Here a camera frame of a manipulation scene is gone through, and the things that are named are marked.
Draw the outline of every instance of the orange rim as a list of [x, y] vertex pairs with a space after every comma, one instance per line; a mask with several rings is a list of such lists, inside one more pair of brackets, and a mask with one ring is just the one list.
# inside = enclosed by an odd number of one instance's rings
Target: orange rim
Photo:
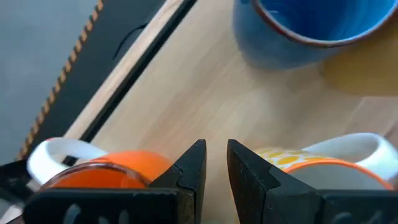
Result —
[[82, 164], [75, 165], [73, 167], [70, 167], [59, 174], [55, 175], [52, 177], [49, 181], [47, 181], [44, 185], [41, 186], [40, 189], [48, 189], [51, 188], [53, 185], [56, 185], [57, 182], [64, 178], [67, 177], [69, 174], [75, 174], [76, 172], [79, 172], [81, 170], [85, 169], [107, 169], [107, 170], [114, 170], [117, 172], [122, 172], [131, 178], [137, 179], [140, 183], [142, 183], [145, 187], [147, 187], [150, 184], [150, 180], [146, 179], [143, 175], [141, 175], [139, 172], [136, 172], [134, 170], [131, 170], [128, 167], [125, 167], [123, 165], [119, 164], [113, 164], [111, 162], [84, 162]]
[[350, 162], [346, 162], [346, 161], [342, 161], [339, 159], [322, 159], [320, 161], [301, 162], [299, 164], [295, 164], [295, 165], [292, 165], [292, 166], [284, 169], [284, 172], [289, 174], [297, 169], [301, 169], [301, 168], [308, 167], [308, 166], [314, 166], [314, 165], [341, 165], [341, 166], [353, 168], [353, 169], [359, 170], [360, 172], [362, 172], [364, 174], [367, 174], [368, 176], [372, 177], [373, 179], [376, 179], [387, 190], [394, 190], [394, 188], [392, 187], [392, 185], [390, 183], [386, 182], [385, 180], [383, 180], [381, 177], [379, 177], [375, 173], [371, 172], [370, 170], [363, 168], [359, 165], [356, 165], [356, 164], [353, 164]]

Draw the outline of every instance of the mug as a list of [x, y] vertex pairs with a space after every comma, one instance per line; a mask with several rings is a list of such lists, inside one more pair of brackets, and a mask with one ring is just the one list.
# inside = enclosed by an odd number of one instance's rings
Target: mug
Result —
[[363, 39], [396, 8], [396, 0], [234, 0], [234, 35], [250, 63], [295, 68]]
[[[68, 167], [55, 160], [64, 154], [89, 160]], [[144, 188], [162, 175], [172, 163], [150, 151], [108, 154], [83, 141], [52, 138], [40, 143], [27, 160], [27, 170], [44, 188]]]
[[398, 152], [383, 137], [356, 133], [302, 150], [259, 149], [271, 164], [317, 189], [393, 189]]

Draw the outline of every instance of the blue mug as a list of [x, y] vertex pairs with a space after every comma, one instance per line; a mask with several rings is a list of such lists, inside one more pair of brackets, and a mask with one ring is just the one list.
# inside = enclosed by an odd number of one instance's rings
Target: blue mug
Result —
[[323, 60], [377, 30], [398, 0], [235, 0], [233, 26], [252, 64], [295, 68]]

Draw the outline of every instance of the cup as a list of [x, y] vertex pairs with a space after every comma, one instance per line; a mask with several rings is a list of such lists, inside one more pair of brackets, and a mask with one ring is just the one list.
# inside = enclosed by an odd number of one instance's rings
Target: cup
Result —
[[319, 190], [392, 190], [391, 184], [357, 164], [307, 151], [256, 151], [266, 161]]
[[377, 30], [395, 0], [234, 0], [233, 27], [244, 57], [271, 69], [323, 60]]
[[[64, 154], [89, 160], [68, 167], [54, 158]], [[136, 188], [146, 187], [172, 163], [150, 151], [108, 154], [83, 141], [52, 138], [40, 143], [27, 161], [29, 174], [43, 188]]]

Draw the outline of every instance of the white cup handle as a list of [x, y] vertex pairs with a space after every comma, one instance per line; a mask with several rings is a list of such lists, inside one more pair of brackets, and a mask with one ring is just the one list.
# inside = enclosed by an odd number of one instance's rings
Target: white cup handle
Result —
[[95, 159], [107, 155], [107, 152], [74, 139], [52, 138], [46, 140], [34, 149], [27, 160], [29, 174], [40, 185], [68, 168], [68, 166], [57, 162], [53, 157], [54, 154], [64, 154], [78, 159]]
[[347, 134], [302, 150], [353, 162], [389, 182], [398, 176], [398, 151], [378, 134]]

